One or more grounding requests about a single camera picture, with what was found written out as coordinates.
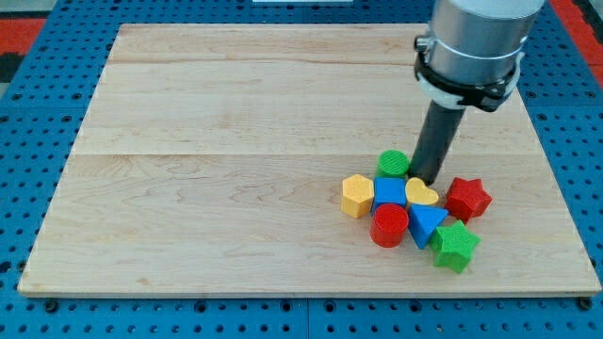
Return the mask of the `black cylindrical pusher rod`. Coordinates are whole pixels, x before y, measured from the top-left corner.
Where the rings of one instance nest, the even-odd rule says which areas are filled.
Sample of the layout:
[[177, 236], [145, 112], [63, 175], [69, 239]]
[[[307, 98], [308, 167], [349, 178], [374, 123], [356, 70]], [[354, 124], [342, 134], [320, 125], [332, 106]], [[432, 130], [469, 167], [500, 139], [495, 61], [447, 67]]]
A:
[[414, 150], [408, 175], [432, 185], [442, 168], [465, 109], [449, 109], [431, 101]]

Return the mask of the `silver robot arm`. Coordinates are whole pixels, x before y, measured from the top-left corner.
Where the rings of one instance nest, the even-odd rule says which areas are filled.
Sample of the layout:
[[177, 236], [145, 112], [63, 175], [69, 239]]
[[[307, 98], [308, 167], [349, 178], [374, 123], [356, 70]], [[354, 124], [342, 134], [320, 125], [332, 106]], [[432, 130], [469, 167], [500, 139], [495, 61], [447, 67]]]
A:
[[544, 0], [437, 0], [415, 38], [415, 78], [431, 98], [408, 175], [435, 182], [466, 109], [496, 111], [520, 75]]

